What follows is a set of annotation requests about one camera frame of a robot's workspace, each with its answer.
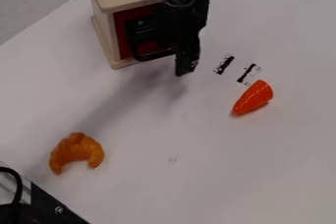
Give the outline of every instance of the wooden box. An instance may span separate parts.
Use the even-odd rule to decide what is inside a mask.
[[[92,23],[113,69],[137,62],[130,55],[123,22],[150,13],[152,7],[161,2],[162,0],[91,0]]]

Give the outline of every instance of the plastic carrot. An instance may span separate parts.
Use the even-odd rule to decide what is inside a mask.
[[[243,115],[268,103],[273,98],[271,86],[262,80],[256,81],[233,107],[233,113]]]

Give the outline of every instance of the black cable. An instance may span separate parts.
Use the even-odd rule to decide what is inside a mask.
[[[0,173],[10,174],[11,176],[14,177],[17,183],[17,190],[15,192],[13,201],[9,205],[10,211],[4,222],[4,224],[16,224],[19,219],[20,200],[23,196],[23,190],[24,190],[23,180],[21,179],[21,176],[11,168],[0,167]]]

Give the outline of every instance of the black device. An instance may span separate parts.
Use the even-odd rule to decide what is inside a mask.
[[[206,26],[209,0],[164,0],[152,17],[128,21],[128,40],[133,56],[140,62],[176,55],[175,74],[181,77],[193,72],[198,64],[198,34]],[[166,50],[139,55],[139,45],[155,38]]]
[[[12,202],[0,204],[1,224],[88,224],[66,205],[21,177],[15,170],[0,166],[0,175],[0,188],[13,195]],[[24,193],[28,202],[23,199]]]

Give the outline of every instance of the toy carrot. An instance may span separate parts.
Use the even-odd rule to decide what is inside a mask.
[[[256,81],[233,107],[233,113],[243,115],[268,103],[273,98],[271,86],[262,81]]]

